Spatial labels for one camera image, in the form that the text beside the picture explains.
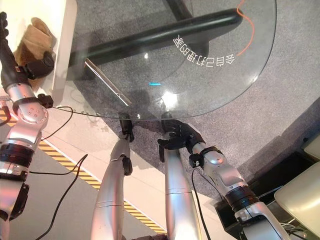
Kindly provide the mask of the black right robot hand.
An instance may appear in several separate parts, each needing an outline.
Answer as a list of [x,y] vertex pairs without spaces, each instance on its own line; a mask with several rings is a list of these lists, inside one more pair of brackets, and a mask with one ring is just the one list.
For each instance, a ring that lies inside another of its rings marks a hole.
[[189,124],[177,119],[161,121],[162,129],[165,134],[169,134],[168,139],[157,140],[159,160],[165,162],[165,150],[178,150],[186,148],[192,154],[193,147],[198,143],[206,143],[201,134]]

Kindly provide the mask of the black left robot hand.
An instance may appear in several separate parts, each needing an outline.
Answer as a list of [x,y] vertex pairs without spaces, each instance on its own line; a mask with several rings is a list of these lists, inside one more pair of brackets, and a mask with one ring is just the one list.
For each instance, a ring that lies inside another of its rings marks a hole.
[[15,57],[8,45],[8,40],[6,37],[9,35],[7,29],[8,21],[7,14],[5,12],[0,13],[0,62],[2,65],[1,69],[1,84],[5,92],[7,88],[12,84],[26,84],[30,85],[28,82],[27,75],[24,72],[17,71],[19,68]]

